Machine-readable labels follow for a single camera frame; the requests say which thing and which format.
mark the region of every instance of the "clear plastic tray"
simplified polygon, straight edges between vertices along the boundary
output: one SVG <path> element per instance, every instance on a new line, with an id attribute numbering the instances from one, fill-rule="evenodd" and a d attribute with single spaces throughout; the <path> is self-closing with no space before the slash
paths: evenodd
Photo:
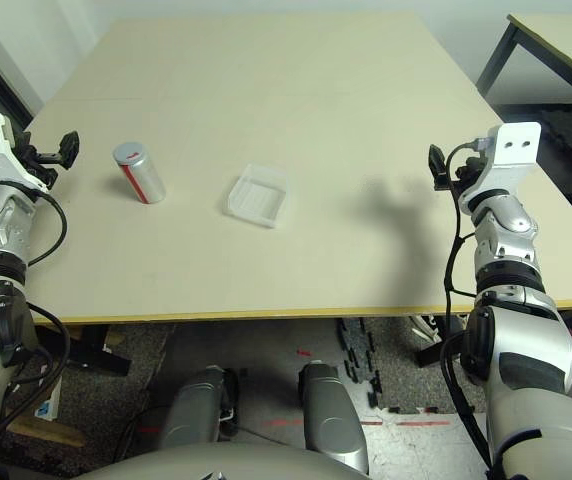
<path id="1" fill-rule="evenodd" d="M 228 210 L 235 217 L 275 228 L 288 197 L 286 174 L 260 165 L 248 165 L 228 196 Z"/>

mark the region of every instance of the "yellow table edge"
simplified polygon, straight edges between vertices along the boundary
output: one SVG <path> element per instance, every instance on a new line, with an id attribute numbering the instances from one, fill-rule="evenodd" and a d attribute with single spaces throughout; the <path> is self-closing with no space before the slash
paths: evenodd
<path id="1" fill-rule="evenodd" d="M 572 309 L 572 300 L 557 302 L 559 309 Z M 470 305 L 453 305 L 453 313 L 468 313 Z M 395 317 L 404 315 L 443 314 L 444 305 L 414 307 L 356 307 L 356 308 L 301 308 L 287 310 L 240 310 L 236 312 L 163 313 L 152 315 L 123 315 L 105 317 L 62 317 L 68 325 L 102 323 L 190 322 L 195 320 L 252 320 L 259 318 L 324 318 L 324 317 Z M 49 323 L 36 318 L 36 323 Z"/>
<path id="2" fill-rule="evenodd" d="M 510 23 L 512 23 L 513 25 L 515 25 L 517 28 L 519 28 L 522 32 L 524 32 L 525 34 L 527 34 L 529 37 L 531 37 L 533 40 L 535 40 L 537 43 L 539 43 L 540 45 L 542 45 L 543 47 L 545 47 L 547 50 L 549 50 L 552 54 L 554 54 L 556 57 L 558 57 L 561 61 L 563 61 L 565 64 L 567 64 L 569 67 L 572 68 L 572 58 L 569 57 L 568 55 L 566 55 L 565 53 L 559 51 L 558 49 L 555 48 L 554 45 L 550 44 L 549 42 L 547 42 L 544 38 L 542 38 L 541 36 L 539 36 L 537 33 L 535 33 L 534 31 L 532 31 L 530 28 L 528 28 L 527 25 L 524 25 L 519 18 L 513 16 L 513 14 L 509 14 L 507 17 L 508 21 Z"/>

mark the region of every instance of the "table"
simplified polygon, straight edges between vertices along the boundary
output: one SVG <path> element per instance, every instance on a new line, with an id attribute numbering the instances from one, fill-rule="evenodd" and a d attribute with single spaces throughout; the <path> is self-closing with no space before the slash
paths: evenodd
<path id="1" fill-rule="evenodd" d="M 509 25 L 477 81 L 486 95 L 517 45 L 572 85 L 572 15 L 508 15 Z"/>
<path id="2" fill-rule="evenodd" d="M 428 146 L 498 123 L 409 13 L 119 22 L 29 126 L 40 151 L 73 129 L 81 149 L 53 190 L 69 236 L 28 295 L 69 324 L 443 312 L 454 212 Z M 114 164 L 127 140 L 147 146 L 163 202 L 138 203 Z M 274 230 L 224 213 L 248 163 L 289 177 Z M 572 206 L 540 169 L 520 199 L 548 292 L 571 308 Z M 31 250 L 58 230 L 44 207 Z M 474 290 L 467 243 L 453 278 Z"/>

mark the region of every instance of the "silver can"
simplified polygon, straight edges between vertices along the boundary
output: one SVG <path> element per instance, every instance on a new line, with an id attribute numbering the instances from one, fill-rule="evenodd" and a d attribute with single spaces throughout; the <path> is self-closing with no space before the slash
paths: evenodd
<path id="1" fill-rule="evenodd" d="M 157 203 L 164 199 L 164 184 L 141 143 L 122 143 L 113 150 L 113 158 L 142 203 Z"/>

